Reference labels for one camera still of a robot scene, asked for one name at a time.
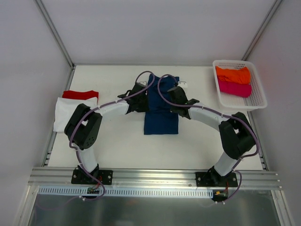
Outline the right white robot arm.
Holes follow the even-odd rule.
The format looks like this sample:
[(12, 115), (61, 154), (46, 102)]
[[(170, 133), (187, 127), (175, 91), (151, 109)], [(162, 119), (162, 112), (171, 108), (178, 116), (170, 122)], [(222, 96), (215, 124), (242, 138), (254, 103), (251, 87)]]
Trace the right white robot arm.
[(246, 116), (238, 112), (225, 115), (214, 109), (201, 106), (196, 99), (188, 100), (183, 88), (176, 86), (167, 91), (171, 111), (189, 120), (199, 121), (217, 130), (220, 134), (223, 153), (217, 163), (200, 179), (206, 186), (226, 186), (233, 169), (254, 146), (259, 148), (258, 140)]

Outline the navy blue t shirt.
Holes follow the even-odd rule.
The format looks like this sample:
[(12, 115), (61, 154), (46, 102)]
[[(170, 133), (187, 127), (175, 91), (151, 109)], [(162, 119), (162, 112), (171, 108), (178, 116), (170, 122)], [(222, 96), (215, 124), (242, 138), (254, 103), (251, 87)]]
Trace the navy blue t shirt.
[(174, 79), (149, 76), (148, 103), (149, 111), (144, 117), (144, 135), (176, 135), (179, 130), (179, 116), (170, 111), (171, 105), (165, 102), (171, 101), (167, 91), (174, 87), (179, 77)]

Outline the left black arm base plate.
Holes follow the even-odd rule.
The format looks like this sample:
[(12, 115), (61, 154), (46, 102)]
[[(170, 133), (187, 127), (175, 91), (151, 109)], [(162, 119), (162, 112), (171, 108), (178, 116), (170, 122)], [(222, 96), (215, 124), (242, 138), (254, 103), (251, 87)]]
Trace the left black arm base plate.
[[(93, 177), (98, 179), (103, 185), (111, 185), (113, 179), (113, 171), (112, 170), (100, 170), (95, 169), (90, 173)], [(96, 185), (97, 182), (88, 176), (84, 170), (80, 167), (77, 167), (73, 170), (72, 184), (79, 185)]]

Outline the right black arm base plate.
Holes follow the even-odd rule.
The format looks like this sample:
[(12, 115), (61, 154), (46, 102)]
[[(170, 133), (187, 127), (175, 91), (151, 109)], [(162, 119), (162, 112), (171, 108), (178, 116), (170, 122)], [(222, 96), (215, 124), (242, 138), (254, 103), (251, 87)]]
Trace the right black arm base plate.
[(197, 187), (237, 187), (238, 180), (234, 172), (222, 177), (215, 172), (196, 172)]

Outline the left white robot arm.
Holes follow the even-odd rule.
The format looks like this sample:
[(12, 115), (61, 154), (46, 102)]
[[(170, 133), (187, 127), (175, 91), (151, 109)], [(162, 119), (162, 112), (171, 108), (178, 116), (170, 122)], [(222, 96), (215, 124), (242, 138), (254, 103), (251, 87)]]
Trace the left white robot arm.
[(131, 112), (144, 113), (148, 110), (147, 87), (138, 82), (125, 94), (119, 95), (116, 101), (95, 109), (85, 104), (78, 105), (64, 129), (69, 146), (76, 151), (79, 162), (72, 173), (71, 183), (95, 185), (101, 182), (110, 185), (112, 171), (99, 169), (93, 149), (103, 117), (116, 117)]

